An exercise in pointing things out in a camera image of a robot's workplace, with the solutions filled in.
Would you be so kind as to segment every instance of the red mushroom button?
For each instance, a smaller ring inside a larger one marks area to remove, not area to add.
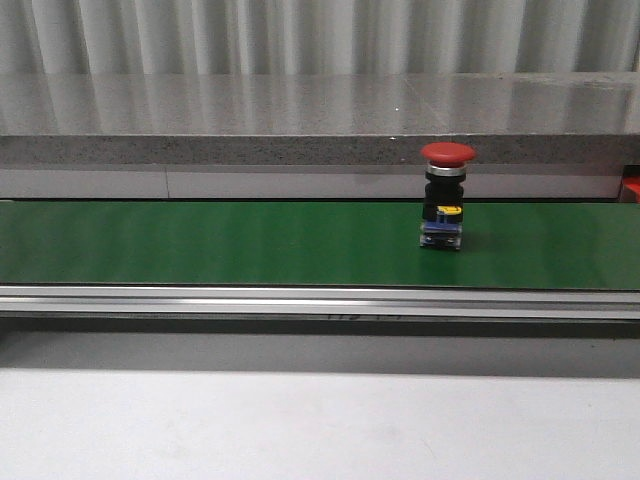
[[[431,165],[440,168],[459,168],[476,156],[476,151],[468,145],[454,142],[429,143],[420,153]]]

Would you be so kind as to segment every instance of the green conveyor belt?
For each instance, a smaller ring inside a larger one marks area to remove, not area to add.
[[[640,206],[470,203],[459,253],[402,202],[0,203],[0,283],[640,289]]]

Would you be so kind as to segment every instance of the gray granite ledge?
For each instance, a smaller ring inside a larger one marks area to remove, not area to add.
[[[0,75],[0,168],[640,164],[640,74]]]

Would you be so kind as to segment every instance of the aluminum rail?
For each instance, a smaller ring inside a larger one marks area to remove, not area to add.
[[[170,286],[0,286],[0,316],[251,314],[640,320],[640,292]]]

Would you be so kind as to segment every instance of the conveyor belt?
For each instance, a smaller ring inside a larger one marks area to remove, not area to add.
[[[0,312],[635,321],[640,207],[472,203],[461,252],[413,202],[6,202]]]

